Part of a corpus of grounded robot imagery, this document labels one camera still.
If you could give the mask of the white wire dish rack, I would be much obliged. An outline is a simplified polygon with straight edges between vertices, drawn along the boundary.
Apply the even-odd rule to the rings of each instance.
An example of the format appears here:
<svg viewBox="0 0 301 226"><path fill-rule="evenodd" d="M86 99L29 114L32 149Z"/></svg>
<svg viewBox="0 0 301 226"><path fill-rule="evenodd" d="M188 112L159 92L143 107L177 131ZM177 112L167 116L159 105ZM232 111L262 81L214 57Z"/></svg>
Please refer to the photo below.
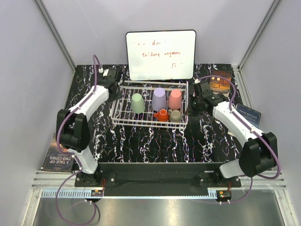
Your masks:
<svg viewBox="0 0 301 226"><path fill-rule="evenodd" d="M160 122L154 115L151 103L153 93L156 88L162 88L166 92L166 98L169 98L171 92L175 89L181 91L181 120L180 122ZM122 97L115 100L112 104L110 117L114 125L122 126L140 126L140 127L157 127L167 129L185 130L188 124L188 82L155 82L155 81L125 81L120 87ZM140 94L143 98L145 111L143 113L134 113L131 109L131 99L133 94Z"/></svg>

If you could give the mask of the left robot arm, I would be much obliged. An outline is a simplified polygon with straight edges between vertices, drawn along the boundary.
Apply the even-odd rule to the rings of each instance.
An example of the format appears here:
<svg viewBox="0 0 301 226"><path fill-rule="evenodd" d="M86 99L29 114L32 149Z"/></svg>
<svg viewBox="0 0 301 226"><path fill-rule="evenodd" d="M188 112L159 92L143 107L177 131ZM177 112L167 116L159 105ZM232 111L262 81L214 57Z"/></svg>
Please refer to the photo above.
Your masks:
<svg viewBox="0 0 301 226"><path fill-rule="evenodd" d="M91 186L101 183L101 173L97 160L89 148L89 119L99 106L105 102L121 97L120 85L122 72L116 68L99 70L100 78L95 78L91 90L69 110L61 109L56 119L56 143L59 152L61 147L67 150L68 157L79 166L78 179L83 179Z"/></svg>

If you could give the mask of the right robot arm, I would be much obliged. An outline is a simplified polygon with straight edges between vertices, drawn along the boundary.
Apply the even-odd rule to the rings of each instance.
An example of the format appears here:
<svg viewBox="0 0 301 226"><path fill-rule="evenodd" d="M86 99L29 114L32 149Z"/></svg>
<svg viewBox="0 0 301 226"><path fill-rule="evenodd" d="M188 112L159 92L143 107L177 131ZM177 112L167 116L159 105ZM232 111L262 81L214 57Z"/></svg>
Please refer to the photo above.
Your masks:
<svg viewBox="0 0 301 226"><path fill-rule="evenodd" d="M208 112L225 125L242 146L240 157L217 168L210 177L216 185L225 186L237 176L261 176L273 167L279 167L277 138L253 126L222 94L214 94L207 81L195 80L190 109L194 113Z"/></svg>

